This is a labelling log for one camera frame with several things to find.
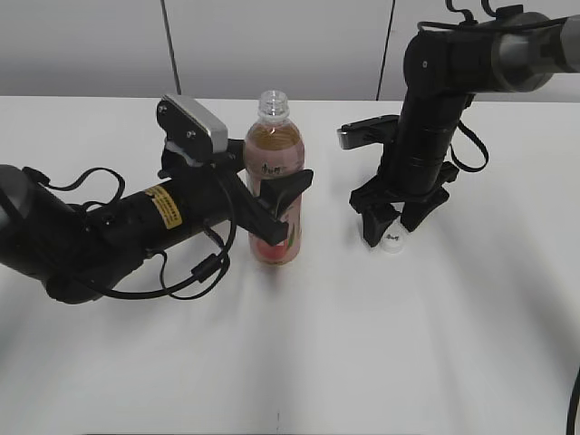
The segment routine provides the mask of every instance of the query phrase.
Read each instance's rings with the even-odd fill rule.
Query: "plastic bottle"
[[[259,120],[246,136],[244,161],[247,185],[259,195],[260,181],[290,175],[304,168],[305,145],[300,131],[288,119],[288,99],[283,92],[266,91],[260,97]],[[277,246],[250,234],[254,256],[264,263],[282,265],[293,260],[300,251],[302,229],[300,209],[302,197],[287,209],[281,220],[288,222],[288,237]]]

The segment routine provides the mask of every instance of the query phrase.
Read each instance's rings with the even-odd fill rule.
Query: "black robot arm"
[[[0,263],[41,281],[50,297],[67,304],[103,295],[177,297],[174,293],[188,285],[216,275],[211,289],[223,277],[237,225],[272,246],[287,237],[288,224],[278,217],[311,185],[311,170],[265,180],[254,198],[237,176],[244,168],[244,142],[229,140],[226,126],[212,113],[194,99],[168,95],[157,117],[167,133],[159,172],[165,181],[125,198],[122,177],[110,169],[90,169],[71,186],[56,188],[35,169],[0,165]],[[120,182],[107,204],[65,204],[48,190],[75,189],[95,170],[107,170]],[[226,242],[211,230],[225,220],[230,220]],[[165,249],[201,232],[221,250],[193,267],[189,278],[171,286],[161,280],[162,288],[154,291],[113,289],[144,259],[167,258]]]
[[[459,169],[445,158],[457,128],[477,140],[460,121],[477,93],[532,92],[554,73],[580,72],[580,16],[548,20],[510,6],[488,23],[421,22],[419,28],[405,54],[408,90],[401,115],[338,130],[346,150],[384,145],[377,175],[350,200],[372,247],[398,217],[413,231],[449,199],[442,185],[454,181]],[[393,203],[404,203],[401,213]]]

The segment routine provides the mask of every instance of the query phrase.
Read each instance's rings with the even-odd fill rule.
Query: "white table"
[[[202,102],[230,137],[256,117],[255,101]],[[61,185],[107,166],[145,189],[160,167],[156,103],[0,98],[0,160]],[[580,362],[580,105],[474,104],[464,121],[488,169],[461,173],[391,256],[362,242],[348,205],[381,147],[340,150],[335,130],[400,107],[292,102],[315,175],[288,266],[259,265],[240,231],[231,271],[197,302],[76,306],[0,268],[0,433],[564,433]],[[113,189],[96,175],[63,198]],[[204,237],[171,249],[168,280],[211,249]],[[159,267],[119,288],[157,287]]]

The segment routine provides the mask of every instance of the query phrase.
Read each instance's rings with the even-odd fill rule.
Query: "bottle cap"
[[[260,96],[258,115],[267,121],[282,121],[288,117],[288,97],[282,91],[266,91]]]
[[[395,220],[382,236],[380,243],[382,250],[389,254],[399,254],[405,247],[408,235],[407,229]]]

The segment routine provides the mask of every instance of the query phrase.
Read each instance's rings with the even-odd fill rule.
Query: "white wall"
[[[2,0],[0,94],[158,96],[173,90],[155,0]]]
[[[454,0],[480,11],[480,0]],[[512,2],[492,0],[492,5]],[[551,17],[578,0],[523,0]],[[391,0],[167,0],[183,92],[256,98],[370,100]],[[402,58],[421,19],[456,23],[444,0],[397,0],[382,99],[405,92]],[[159,0],[3,0],[0,94],[159,96],[174,84]],[[580,77],[481,100],[580,102]]]

